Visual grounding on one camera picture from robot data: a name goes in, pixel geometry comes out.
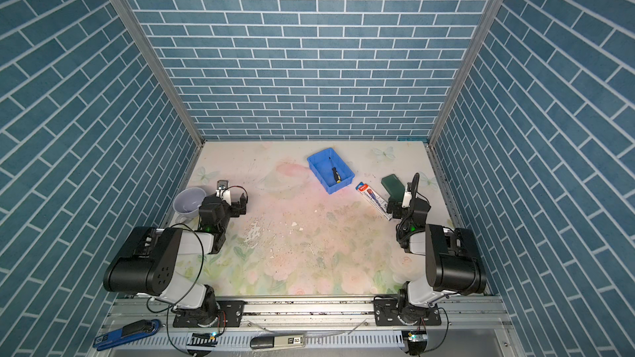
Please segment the blue plastic bin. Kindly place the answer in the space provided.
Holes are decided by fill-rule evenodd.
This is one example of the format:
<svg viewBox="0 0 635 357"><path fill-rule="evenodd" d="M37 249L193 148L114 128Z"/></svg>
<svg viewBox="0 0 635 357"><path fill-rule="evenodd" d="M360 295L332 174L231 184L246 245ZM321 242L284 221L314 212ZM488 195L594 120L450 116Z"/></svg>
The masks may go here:
<svg viewBox="0 0 635 357"><path fill-rule="evenodd" d="M337 167L339 174L342 177L341 183L336 183L332 175L332 166L329 158L332 158L334 164ZM353 171L343 161L343 159L335 152L333 148L327 148L321 150L318 153L311 155L307 158L309 168L314 173L315 177L324 187L328 194L333 194L339 190L350 185L355 178Z"/></svg>

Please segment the blue black hand tool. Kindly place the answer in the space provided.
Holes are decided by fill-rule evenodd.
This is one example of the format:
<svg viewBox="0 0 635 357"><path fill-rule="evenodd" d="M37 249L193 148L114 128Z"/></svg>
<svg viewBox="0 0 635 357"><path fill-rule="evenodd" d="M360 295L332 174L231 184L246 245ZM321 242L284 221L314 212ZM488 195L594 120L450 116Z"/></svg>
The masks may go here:
<svg viewBox="0 0 635 357"><path fill-rule="evenodd" d="M152 337L161 329L161 321L139 320L115 331L102 334L94 339L93 347L97 351L108 350L137 340Z"/></svg>

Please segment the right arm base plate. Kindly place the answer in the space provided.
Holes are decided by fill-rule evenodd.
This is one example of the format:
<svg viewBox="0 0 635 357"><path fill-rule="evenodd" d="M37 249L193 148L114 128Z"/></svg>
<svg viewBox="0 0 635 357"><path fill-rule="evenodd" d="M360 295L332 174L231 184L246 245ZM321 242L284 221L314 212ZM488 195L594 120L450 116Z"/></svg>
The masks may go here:
<svg viewBox="0 0 635 357"><path fill-rule="evenodd" d="M436 327L442 323L437 309L415 307L407 302L399 302L394 297L375 297L373 307L377 327Z"/></svg>

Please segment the electronics board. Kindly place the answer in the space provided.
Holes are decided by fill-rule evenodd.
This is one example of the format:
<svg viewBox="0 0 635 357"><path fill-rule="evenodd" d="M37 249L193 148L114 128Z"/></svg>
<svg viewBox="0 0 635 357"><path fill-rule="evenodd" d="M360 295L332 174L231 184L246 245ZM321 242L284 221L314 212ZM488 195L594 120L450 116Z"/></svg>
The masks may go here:
<svg viewBox="0 0 635 357"><path fill-rule="evenodd" d="M424 330L402 332L404 352L411 356L420 356L428 346L428 334Z"/></svg>
<svg viewBox="0 0 635 357"><path fill-rule="evenodd" d="M216 332L198 332L191 335L185 350L191 356L204 357L209 355L217 345L218 334Z"/></svg>

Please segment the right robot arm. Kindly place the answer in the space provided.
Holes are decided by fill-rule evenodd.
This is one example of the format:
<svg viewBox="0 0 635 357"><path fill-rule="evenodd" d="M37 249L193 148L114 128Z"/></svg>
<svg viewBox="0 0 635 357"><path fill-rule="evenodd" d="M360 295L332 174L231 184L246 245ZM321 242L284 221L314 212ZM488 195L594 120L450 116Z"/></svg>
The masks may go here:
<svg viewBox="0 0 635 357"><path fill-rule="evenodd" d="M395 227L400 247L425 258L425 276L405 282L397 297L397 317L407 325L425 322L438 301L482 294L487 285L473 231L427 223L430 209L426 198L413 198L407 207L393 199L387 203L387 213L400 221Z"/></svg>

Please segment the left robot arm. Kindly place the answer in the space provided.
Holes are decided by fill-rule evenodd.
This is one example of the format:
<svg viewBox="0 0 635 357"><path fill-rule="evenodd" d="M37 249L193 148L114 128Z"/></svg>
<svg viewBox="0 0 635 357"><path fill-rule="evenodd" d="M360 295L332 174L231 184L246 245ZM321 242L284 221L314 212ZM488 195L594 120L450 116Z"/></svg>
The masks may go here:
<svg viewBox="0 0 635 357"><path fill-rule="evenodd" d="M202 258L218 254L233 218L246 214L249 195L226 180L214 193L188 188L179 193L173 210L180 219L198 218L193 228L177 223L167 228L138 226L128 236L104 274L104 288L112 293L146 294L168 305L167 310L190 327L210 327L223 317L213 287L177 274L180 256Z"/></svg>

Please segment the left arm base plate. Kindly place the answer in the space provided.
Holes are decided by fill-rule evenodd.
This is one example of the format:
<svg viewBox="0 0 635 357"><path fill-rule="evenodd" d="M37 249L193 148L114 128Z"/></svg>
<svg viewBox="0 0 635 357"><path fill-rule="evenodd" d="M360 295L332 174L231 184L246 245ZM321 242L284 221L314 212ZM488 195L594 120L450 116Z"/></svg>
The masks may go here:
<svg viewBox="0 0 635 357"><path fill-rule="evenodd" d="M175 309L174 328L240 327L246 302L243 300L217 300L216 307L207 312L198 309Z"/></svg>

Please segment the left electronics board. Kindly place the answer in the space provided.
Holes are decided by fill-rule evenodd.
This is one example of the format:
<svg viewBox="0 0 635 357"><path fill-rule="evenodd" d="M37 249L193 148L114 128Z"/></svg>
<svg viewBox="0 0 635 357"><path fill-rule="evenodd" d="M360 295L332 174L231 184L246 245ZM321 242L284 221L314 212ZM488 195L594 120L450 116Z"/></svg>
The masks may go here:
<svg viewBox="0 0 635 357"><path fill-rule="evenodd" d="M185 350L191 356L204 357L209 355L217 345L218 334L216 332L198 332L191 335Z"/></svg>

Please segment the dark green sponge block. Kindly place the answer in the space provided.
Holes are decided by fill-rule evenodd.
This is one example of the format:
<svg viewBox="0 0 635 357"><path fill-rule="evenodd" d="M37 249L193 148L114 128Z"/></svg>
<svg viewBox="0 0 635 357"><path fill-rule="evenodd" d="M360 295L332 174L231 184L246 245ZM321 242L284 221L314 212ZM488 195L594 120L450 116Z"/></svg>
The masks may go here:
<svg viewBox="0 0 635 357"><path fill-rule="evenodd" d="M399 202L403 201L406 187L395 174L391 174L382 178L381 184L385 188L386 192L390 195L391 199Z"/></svg>

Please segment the white ceramic mug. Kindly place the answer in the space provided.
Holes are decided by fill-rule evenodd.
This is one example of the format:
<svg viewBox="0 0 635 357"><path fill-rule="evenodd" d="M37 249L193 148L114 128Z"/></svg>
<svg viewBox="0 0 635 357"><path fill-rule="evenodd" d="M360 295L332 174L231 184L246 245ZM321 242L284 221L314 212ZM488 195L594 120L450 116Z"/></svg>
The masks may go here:
<svg viewBox="0 0 635 357"><path fill-rule="evenodd" d="M180 192L172 203L175 212L174 223L189 223L198 217L198 210L206 198L203 188L187 188Z"/></svg>

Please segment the grey silver device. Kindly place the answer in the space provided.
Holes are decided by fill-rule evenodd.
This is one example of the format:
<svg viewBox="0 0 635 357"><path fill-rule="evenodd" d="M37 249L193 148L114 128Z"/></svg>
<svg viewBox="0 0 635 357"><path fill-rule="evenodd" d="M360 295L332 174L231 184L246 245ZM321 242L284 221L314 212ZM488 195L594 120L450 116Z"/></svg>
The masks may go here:
<svg viewBox="0 0 635 357"><path fill-rule="evenodd" d="M269 334L252 338L249 346L256 351L295 349L304 348L306 340L304 334Z"/></svg>

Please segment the right electronics board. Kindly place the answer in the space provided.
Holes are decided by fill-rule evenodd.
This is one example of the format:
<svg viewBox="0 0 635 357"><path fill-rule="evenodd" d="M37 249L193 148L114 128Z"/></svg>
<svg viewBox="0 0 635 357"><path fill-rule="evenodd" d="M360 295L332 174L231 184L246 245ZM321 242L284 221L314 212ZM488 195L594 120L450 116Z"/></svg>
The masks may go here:
<svg viewBox="0 0 635 357"><path fill-rule="evenodd" d="M428 346L428 334L424 330L402 332L404 352L411 356L420 356Z"/></svg>

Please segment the toothpaste box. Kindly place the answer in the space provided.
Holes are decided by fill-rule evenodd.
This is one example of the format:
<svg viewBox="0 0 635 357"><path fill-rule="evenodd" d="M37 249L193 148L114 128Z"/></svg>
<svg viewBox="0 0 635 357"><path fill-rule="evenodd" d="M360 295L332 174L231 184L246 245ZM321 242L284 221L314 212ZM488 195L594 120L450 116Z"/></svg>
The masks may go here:
<svg viewBox="0 0 635 357"><path fill-rule="evenodd" d="M387 220L393 218L392 214L387 212L388 202L378 195L368 183L360 182L356 186L356 191Z"/></svg>

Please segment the yellow black screwdriver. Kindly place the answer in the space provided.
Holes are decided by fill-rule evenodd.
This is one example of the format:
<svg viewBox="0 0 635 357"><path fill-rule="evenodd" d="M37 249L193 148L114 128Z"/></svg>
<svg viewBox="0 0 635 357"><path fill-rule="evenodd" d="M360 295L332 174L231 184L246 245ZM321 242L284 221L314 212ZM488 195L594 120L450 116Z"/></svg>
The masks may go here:
<svg viewBox="0 0 635 357"><path fill-rule="evenodd" d="M332 175L333 175L334 181L335 181L336 183L341 183L341 182L342 182L342 177L341 177L341 175L339 174L339 172L338 172L338 170L337 170L337 167L336 167L336 165L334 164L334 162L333 162L332 158L329 158L329 161L330 161L330 164L331 164L331 166L332 166Z"/></svg>

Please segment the aluminium mounting rail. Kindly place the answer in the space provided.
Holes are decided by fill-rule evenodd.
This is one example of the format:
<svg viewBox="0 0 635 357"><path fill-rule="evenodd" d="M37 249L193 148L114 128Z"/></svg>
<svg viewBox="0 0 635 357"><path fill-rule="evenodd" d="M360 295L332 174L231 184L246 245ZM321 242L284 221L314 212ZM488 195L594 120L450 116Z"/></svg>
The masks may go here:
<svg viewBox="0 0 635 357"><path fill-rule="evenodd" d="M218 345L207 356L407 356L402 332L428 334L426 356L521 356L520 341L499 297L453 297L437 302L440 326L377 327L374 298L341 297L225 297L246 302L240 327L174 328L175 314L152 312L157 307L144 298L118 299L99 335L137 320L161 321L152 337L109 350L91 350L92 356L191 356L185 346L193 333L216 332ZM304 348L252 350L250 340L262 335L304 334Z"/></svg>

